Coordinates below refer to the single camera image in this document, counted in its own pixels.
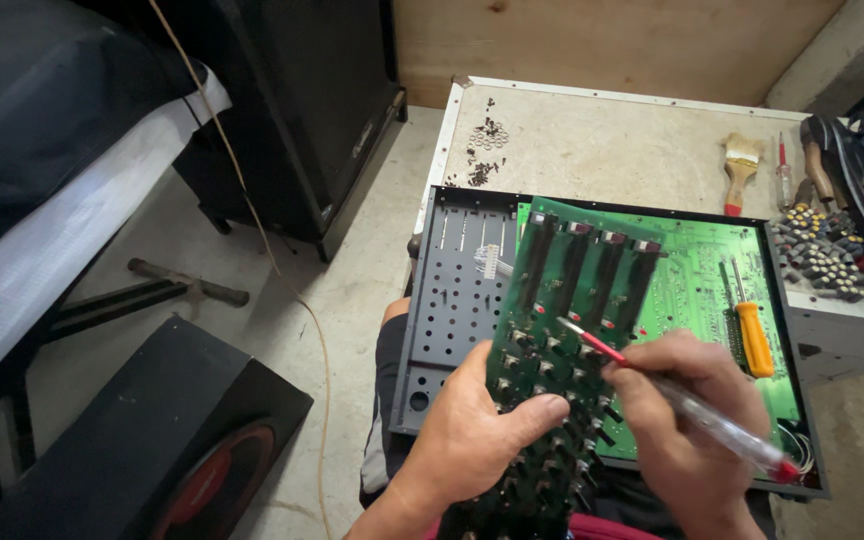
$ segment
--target yellow screwdriver handle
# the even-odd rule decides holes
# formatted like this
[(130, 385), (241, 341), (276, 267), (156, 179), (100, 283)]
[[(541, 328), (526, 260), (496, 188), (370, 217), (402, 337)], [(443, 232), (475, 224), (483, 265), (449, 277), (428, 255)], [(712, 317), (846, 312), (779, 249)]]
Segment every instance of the yellow screwdriver handle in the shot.
[(742, 301), (735, 306), (735, 311), (742, 327), (742, 345), (745, 347), (749, 371), (756, 379), (772, 377), (776, 367), (772, 363), (769, 340), (765, 338), (759, 322), (759, 306), (754, 301)]

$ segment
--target black bag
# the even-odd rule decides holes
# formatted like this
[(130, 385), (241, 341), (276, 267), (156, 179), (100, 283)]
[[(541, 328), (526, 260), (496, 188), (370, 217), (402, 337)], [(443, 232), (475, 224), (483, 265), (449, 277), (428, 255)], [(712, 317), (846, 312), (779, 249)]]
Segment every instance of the black bag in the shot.
[(0, 239), (142, 117), (195, 90), (178, 53), (98, 13), (0, 0)]

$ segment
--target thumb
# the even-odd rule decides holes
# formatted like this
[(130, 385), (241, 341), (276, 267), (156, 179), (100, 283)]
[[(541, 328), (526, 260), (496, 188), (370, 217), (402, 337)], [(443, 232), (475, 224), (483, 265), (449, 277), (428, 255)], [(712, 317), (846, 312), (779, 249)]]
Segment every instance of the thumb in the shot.
[(499, 416), (504, 430), (517, 448), (528, 446), (569, 416), (569, 402), (562, 396), (542, 394), (522, 401), (508, 414)]

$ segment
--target subwoofer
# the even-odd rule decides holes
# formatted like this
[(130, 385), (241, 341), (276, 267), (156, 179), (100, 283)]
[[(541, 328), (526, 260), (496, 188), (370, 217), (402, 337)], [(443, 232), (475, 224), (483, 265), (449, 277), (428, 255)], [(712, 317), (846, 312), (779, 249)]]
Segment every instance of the subwoofer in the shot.
[(6, 492), (0, 538), (227, 538), (311, 407), (173, 316)]

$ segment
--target black shorts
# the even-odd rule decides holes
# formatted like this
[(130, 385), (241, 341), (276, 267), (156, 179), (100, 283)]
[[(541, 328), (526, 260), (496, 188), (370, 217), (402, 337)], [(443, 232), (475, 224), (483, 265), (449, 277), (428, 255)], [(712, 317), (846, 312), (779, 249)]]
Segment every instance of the black shorts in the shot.
[[(396, 378), (405, 343), (408, 314), (391, 318), (379, 330), (375, 343), (375, 399), (372, 427), (368, 433), (359, 487), (359, 502), (367, 509), (399, 472), (412, 450), (415, 437), (389, 432)], [(661, 538), (685, 539), (685, 534), (635, 471), (606, 468), (594, 496), (593, 514)], [(768, 493), (750, 490), (746, 501), (752, 517), (770, 540), (776, 538)]]

